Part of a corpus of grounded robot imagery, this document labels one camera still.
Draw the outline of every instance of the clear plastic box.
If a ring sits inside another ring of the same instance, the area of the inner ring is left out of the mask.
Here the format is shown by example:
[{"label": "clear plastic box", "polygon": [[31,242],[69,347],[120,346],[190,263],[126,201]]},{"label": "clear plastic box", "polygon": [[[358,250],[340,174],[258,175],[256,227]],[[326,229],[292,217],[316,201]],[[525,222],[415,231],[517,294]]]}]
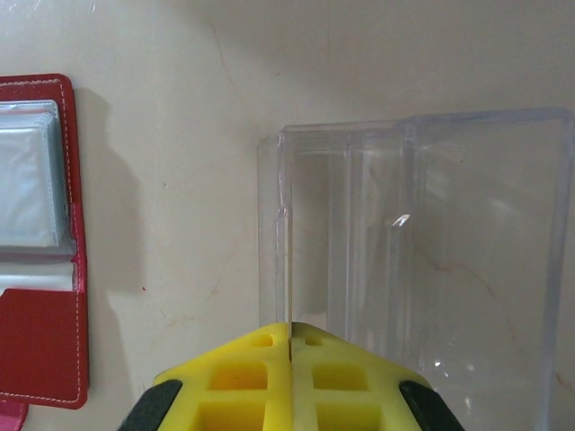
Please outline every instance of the clear plastic box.
[{"label": "clear plastic box", "polygon": [[573,124],[538,109],[285,128],[259,149],[261,324],[409,366],[468,431],[549,429]]}]

